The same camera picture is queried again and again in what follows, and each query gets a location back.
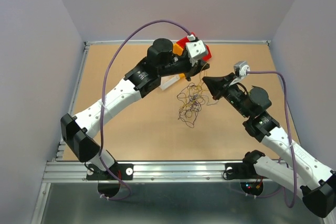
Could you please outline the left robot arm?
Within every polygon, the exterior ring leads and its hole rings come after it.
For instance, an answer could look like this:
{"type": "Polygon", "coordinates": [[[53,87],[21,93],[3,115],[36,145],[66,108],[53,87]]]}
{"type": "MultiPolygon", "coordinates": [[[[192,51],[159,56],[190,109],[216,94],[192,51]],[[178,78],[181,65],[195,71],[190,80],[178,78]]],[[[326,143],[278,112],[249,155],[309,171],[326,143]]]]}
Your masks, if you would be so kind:
{"type": "Polygon", "coordinates": [[[184,74],[189,80],[208,69],[204,60],[207,55],[204,42],[192,35],[187,37],[180,55],[174,53],[169,39],[156,39],[146,56],[111,91],[104,91],[101,99],[87,109],[76,115],[67,113],[60,119],[62,139],[80,162],[90,162],[104,178],[113,178],[116,160],[94,137],[123,109],[159,87],[163,77],[184,74]]]}

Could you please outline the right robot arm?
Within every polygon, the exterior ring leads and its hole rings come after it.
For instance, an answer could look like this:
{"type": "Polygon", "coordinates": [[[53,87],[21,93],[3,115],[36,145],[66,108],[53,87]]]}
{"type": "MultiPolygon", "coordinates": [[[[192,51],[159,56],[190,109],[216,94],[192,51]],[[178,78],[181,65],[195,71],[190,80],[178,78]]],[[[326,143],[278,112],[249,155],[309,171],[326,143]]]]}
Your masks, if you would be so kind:
{"type": "Polygon", "coordinates": [[[257,174],[277,182],[299,197],[313,214],[327,217],[335,208],[335,171],[293,141],[289,131],[267,112],[271,106],[267,91],[257,86],[247,91],[234,73],[202,80],[214,100],[226,99],[247,119],[243,126],[251,137],[287,163],[283,166],[253,151],[243,159],[243,174],[248,177],[257,174]]]}

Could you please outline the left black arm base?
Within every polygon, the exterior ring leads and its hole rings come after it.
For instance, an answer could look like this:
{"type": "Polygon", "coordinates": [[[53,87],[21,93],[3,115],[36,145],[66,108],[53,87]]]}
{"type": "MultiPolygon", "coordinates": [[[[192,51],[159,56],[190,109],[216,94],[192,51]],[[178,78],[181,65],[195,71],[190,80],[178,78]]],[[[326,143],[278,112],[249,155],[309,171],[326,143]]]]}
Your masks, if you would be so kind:
{"type": "MultiPolygon", "coordinates": [[[[109,170],[121,180],[133,179],[133,164],[131,163],[116,163],[109,170]]],[[[85,164],[87,169],[86,180],[115,180],[108,171],[102,171],[94,164],[85,164]]]]}

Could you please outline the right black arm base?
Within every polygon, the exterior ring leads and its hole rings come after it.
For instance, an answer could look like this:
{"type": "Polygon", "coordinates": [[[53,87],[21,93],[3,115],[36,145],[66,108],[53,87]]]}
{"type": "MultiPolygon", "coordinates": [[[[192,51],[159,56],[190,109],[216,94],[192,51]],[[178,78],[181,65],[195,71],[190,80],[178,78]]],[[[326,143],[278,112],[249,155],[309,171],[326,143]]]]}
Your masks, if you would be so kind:
{"type": "Polygon", "coordinates": [[[262,163],[229,162],[225,163],[221,175],[225,180],[256,179],[271,174],[271,168],[262,163]]]}

